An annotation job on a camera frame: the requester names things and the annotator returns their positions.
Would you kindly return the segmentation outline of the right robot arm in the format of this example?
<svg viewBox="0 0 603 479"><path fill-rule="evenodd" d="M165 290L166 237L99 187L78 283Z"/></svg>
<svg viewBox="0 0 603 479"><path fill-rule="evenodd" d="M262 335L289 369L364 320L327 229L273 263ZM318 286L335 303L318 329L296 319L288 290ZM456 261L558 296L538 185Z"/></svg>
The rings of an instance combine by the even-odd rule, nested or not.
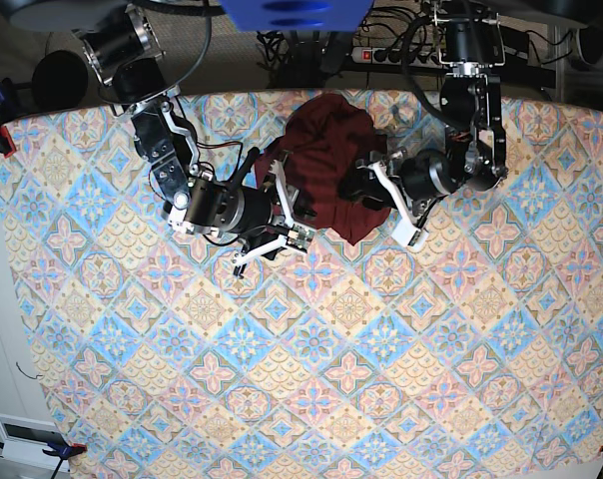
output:
<svg viewBox="0 0 603 479"><path fill-rule="evenodd" d="M203 143L184 114L175 111L177 83L169 84L159 66L163 52L143 10L201 17L204 44L209 50L216 16L225 11L202 1L170 5L159 1L91 1L81 14L75 36L101 84L115 96L115 104L134 127L134 146L150 165L169 226L185 235L202 235L213 244L223 237L242 248L236 266L264 256L273 259L283 250L307 252L315 235L309 220L314 213L303 206L298 188L286 179L283 157L270 160L258 188L244 184L261 152L241 152L233 172L218 179L212 165L201 158Z"/></svg>

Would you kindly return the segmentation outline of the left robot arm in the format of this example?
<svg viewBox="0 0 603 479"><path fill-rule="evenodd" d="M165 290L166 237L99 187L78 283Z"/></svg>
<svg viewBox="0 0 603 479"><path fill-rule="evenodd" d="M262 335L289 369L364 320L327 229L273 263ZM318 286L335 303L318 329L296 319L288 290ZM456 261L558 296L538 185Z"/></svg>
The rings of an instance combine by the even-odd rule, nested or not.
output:
<svg viewBox="0 0 603 479"><path fill-rule="evenodd" d="M415 82L410 65L418 30L432 34L444 68L437 105ZM507 175L500 79L505 63L499 16L470 1L425 1L401 36L400 67L409 92L445 126L443 150L372 152L350 168L338 186L341 199L367 207L399 209L422 219L432 206L464 186L495 187Z"/></svg>

